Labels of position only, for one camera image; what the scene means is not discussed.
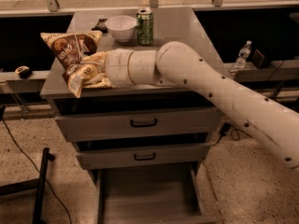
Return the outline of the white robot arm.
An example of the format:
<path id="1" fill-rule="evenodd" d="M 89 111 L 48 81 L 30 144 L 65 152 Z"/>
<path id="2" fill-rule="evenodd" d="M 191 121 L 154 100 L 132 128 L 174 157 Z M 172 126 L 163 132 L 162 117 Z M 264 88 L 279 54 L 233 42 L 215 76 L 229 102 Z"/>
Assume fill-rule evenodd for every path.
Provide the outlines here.
<path id="1" fill-rule="evenodd" d="M 158 50 L 114 49 L 90 62 L 117 87 L 177 86 L 204 96 L 293 170 L 299 169 L 299 113 L 222 75 L 188 45 L 172 41 Z"/>

